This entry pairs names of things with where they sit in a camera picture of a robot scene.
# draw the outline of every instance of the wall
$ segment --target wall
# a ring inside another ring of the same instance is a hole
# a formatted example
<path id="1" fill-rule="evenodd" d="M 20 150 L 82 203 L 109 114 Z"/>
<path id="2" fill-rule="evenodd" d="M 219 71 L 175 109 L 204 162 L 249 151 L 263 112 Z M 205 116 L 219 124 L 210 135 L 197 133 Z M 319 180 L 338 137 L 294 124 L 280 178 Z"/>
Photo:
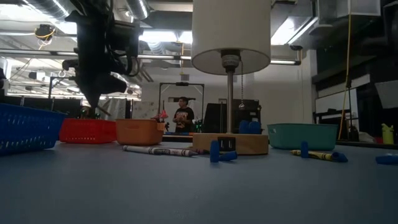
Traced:
<path id="1" fill-rule="evenodd" d="M 206 85 L 205 105 L 218 103 L 220 98 L 226 98 L 226 77 L 189 72 L 192 82 Z M 316 74 L 316 55 L 315 51 L 311 50 L 307 52 L 301 66 L 270 65 L 260 72 L 244 76 L 244 98 L 260 101 L 262 127 L 266 131 L 267 124 L 313 123 L 312 112 L 315 111 L 315 97 L 311 76 L 314 74 Z M 162 81 L 168 79 L 167 75 L 161 77 Z M 238 82 L 234 83 L 234 98 L 239 99 L 240 95 L 240 77 L 238 77 Z M 192 86 L 170 86 L 163 92 L 161 100 L 167 101 L 169 97 L 179 96 L 201 100 L 201 94 Z M 142 86 L 142 101 L 157 103 L 158 97 L 158 83 L 146 83 Z"/>

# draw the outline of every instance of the lamp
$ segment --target lamp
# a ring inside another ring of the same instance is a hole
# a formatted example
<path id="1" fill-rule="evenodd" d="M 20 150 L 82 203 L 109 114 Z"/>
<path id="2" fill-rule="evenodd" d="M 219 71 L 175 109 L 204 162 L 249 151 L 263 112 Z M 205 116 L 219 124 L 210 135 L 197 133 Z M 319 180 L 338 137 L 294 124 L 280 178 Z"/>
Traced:
<path id="1" fill-rule="evenodd" d="M 271 62 L 270 0 L 193 0 L 192 65 L 228 75 L 227 132 L 232 133 L 233 75 Z"/>

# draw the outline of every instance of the table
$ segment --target table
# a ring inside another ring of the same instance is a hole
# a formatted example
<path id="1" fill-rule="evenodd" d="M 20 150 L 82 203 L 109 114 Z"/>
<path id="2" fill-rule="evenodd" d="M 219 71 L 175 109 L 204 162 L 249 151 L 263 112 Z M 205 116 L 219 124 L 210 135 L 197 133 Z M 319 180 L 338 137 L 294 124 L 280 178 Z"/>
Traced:
<path id="1" fill-rule="evenodd" d="M 136 154 L 117 144 L 58 144 L 0 158 L 0 222 L 398 223 L 398 167 L 374 160 L 397 151 L 335 150 L 349 162 L 270 149 L 210 164 L 206 156 Z"/>

